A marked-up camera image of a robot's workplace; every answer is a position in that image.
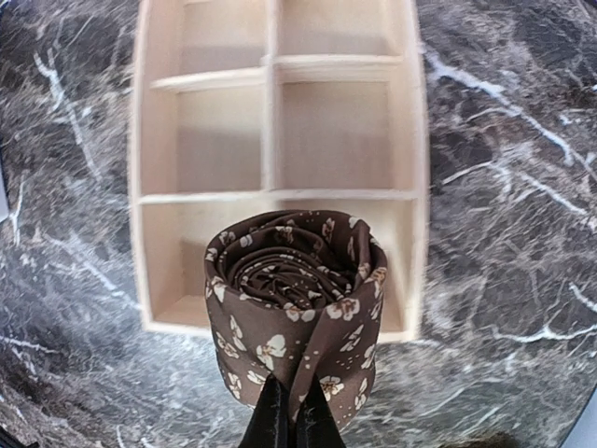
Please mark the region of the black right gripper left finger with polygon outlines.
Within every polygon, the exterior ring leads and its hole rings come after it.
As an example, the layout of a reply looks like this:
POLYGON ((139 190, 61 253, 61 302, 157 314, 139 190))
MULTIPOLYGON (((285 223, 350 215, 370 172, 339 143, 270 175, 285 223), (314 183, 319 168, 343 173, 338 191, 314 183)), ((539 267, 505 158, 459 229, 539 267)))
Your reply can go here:
POLYGON ((288 392, 275 376, 269 375, 240 442, 240 448, 287 448, 288 446, 288 392))

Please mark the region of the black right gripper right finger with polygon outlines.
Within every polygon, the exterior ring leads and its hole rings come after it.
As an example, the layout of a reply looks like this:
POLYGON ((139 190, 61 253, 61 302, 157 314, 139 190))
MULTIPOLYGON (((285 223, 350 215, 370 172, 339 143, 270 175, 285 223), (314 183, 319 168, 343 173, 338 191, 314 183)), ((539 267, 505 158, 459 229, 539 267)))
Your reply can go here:
POLYGON ((345 448, 337 424, 317 377, 301 404, 295 427, 297 448, 345 448))

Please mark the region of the brown floral tie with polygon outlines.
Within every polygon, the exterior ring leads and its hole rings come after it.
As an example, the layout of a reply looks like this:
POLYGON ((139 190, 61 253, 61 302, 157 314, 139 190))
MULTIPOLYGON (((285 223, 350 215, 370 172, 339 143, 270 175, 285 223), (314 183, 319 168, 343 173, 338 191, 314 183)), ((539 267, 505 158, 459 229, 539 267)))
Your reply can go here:
POLYGON ((317 382, 346 427, 373 387, 388 276, 369 225, 331 210, 250 217, 212 239, 204 273, 218 368, 234 398, 255 406, 273 376, 296 419, 317 382))

